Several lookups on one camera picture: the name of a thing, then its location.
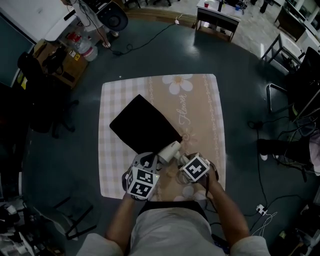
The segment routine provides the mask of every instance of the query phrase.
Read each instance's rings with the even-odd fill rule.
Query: tile floor
[[[153,8],[161,10],[169,10],[182,14],[197,14],[198,0],[171,0],[172,6],[168,6],[166,0],[158,2],[156,5],[149,0],[146,5],[144,0],[139,3],[142,8]],[[269,45],[275,40],[280,30],[274,25],[274,22],[280,12],[281,7],[274,4],[268,5],[264,14],[260,13],[260,7],[263,0],[258,0],[255,5],[247,1],[247,8],[244,11],[243,18],[234,34],[232,43],[248,50],[249,52],[261,57],[261,44],[264,50],[267,50]],[[131,8],[138,8],[134,3],[130,4]]]

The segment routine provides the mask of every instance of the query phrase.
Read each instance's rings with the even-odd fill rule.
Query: speaker
[[[98,13],[98,19],[112,31],[121,31],[128,25],[128,17],[124,10],[115,2],[110,2]]]

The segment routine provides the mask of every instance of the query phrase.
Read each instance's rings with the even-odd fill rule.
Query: black office chair
[[[304,59],[295,73],[285,77],[285,88],[270,83],[266,87],[268,110],[277,114],[294,106],[294,111],[301,115],[308,114],[320,107],[320,55],[308,47]],[[272,109],[271,88],[276,89],[288,97],[288,105],[278,110]]]
[[[27,79],[26,96],[30,106],[30,128],[39,133],[47,133],[52,126],[52,137],[59,138],[58,124],[62,124],[69,132],[75,128],[69,127],[64,114],[72,105],[78,105],[74,100],[68,103],[70,87],[53,75],[47,75],[36,58],[24,52],[18,59],[18,67]]]

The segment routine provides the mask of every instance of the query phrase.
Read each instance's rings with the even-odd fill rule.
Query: dark gray floor
[[[114,42],[113,49],[124,51],[128,43],[139,46],[165,26],[167,24],[160,22],[131,20]],[[264,203],[264,198],[257,169],[257,134],[248,128],[247,121],[282,116],[268,115],[266,85],[269,82],[281,85],[283,76],[237,45],[207,34],[195,35],[194,30],[182,26],[170,27],[144,48],[121,57],[99,48],[97,59],[90,63],[73,91],[73,98],[80,101],[72,112],[75,133],[62,128],[60,139],[51,138],[49,133],[29,134],[31,144],[23,166],[23,190],[29,202],[54,205],[69,195],[83,198],[80,203],[90,201],[94,213],[87,222],[98,223],[95,232],[103,234],[120,201],[100,194],[98,125],[102,84],[119,79],[197,73],[214,74],[218,82],[225,131],[226,192],[243,213],[253,214],[257,204]],[[275,96],[278,104],[286,103],[285,98]],[[260,137],[276,138],[280,131],[287,129],[287,123],[282,119],[265,125]],[[289,194],[312,199],[318,188],[314,176],[309,176],[304,183],[298,170],[277,166],[273,159],[261,161],[260,170],[268,202]],[[292,197],[278,200],[270,207],[270,213],[278,214],[264,232],[268,245],[294,221],[301,203]],[[257,215],[247,218],[250,227],[257,218]],[[219,226],[213,226],[212,230],[221,234]],[[67,242],[60,234],[56,234],[56,238],[65,246],[67,255],[74,255],[84,236],[78,242]]]

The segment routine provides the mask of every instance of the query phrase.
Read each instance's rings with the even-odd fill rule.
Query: gray t-shirt
[[[270,256],[266,240],[250,236],[235,243],[232,256]],[[143,212],[131,234],[130,256],[224,256],[214,245],[209,223],[186,208]],[[120,247],[98,234],[88,234],[77,256],[123,256]]]

